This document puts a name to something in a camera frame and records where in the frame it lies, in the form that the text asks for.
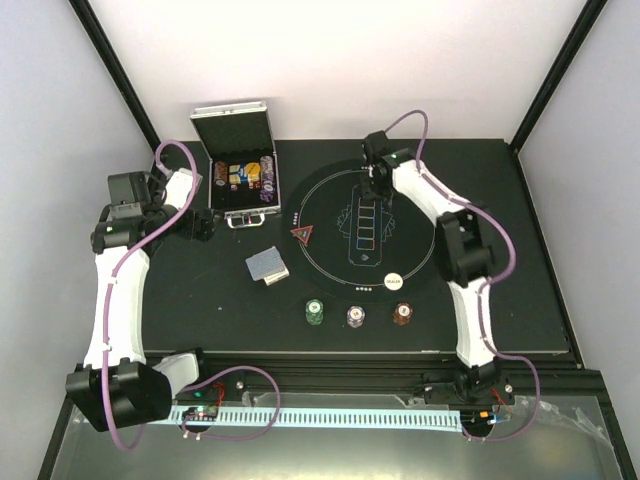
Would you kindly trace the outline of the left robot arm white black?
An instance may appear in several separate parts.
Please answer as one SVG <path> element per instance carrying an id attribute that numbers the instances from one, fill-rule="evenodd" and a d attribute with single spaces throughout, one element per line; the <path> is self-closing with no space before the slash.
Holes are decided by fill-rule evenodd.
<path id="1" fill-rule="evenodd" d="M 201 175 L 181 168 L 159 196 L 144 172 L 111 175 L 110 202 L 91 234 L 98 274 L 94 327 L 82 365 L 66 378 L 66 393 L 99 432 L 168 417 L 183 390 L 193 399 L 214 388 L 199 348 L 147 363 L 142 344 L 143 296 L 150 260 L 165 237 L 178 233 L 206 240 L 212 217 L 190 209 Z"/>

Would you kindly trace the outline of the blue white poker chip stack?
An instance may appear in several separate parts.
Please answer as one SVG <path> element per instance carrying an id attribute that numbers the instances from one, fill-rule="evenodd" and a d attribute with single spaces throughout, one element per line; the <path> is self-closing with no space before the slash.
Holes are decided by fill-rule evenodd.
<path id="1" fill-rule="evenodd" d="M 347 310 L 346 321 L 351 328 L 359 328 L 363 325 L 365 319 L 365 311 L 360 306 L 351 306 Z"/>

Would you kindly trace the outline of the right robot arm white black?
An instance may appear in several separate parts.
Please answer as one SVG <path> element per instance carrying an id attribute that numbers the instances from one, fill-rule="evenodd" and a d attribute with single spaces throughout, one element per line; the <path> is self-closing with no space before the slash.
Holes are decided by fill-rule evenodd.
<path id="1" fill-rule="evenodd" d="M 436 267 L 449 287 L 456 317 L 460 366 L 454 388 L 462 401 L 479 402 L 499 377 L 487 285 L 495 264 L 488 224 L 469 200 L 447 187 L 411 150 L 393 149 L 385 132 L 365 137 L 362 148 L 368 170 L 365 197 L 389 202 L 404 196 L 435 228 Z"/>

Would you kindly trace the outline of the blue patterned card deck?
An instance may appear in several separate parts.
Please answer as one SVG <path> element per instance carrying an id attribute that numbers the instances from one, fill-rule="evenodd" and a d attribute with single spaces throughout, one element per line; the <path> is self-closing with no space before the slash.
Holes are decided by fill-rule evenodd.
<path id="1" fill-rule="evenodd" d="M 267 277 L 283 274 L 287 270 L 275 246 L 250 256 L 245 260 L 245 264 L 254 281 L 265 280 Z"/>

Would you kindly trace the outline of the red triangular all-in marker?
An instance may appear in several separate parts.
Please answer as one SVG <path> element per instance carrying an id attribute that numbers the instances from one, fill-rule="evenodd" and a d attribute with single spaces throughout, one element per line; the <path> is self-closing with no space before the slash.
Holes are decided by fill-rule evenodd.
<path id="1" fill-rule="evenodd" d="M 309 243 L 312 232 L 313 232 L 312 225 L 297 227 L 290 231 L 292 236 L 303 245 L 307 245 Z"/>

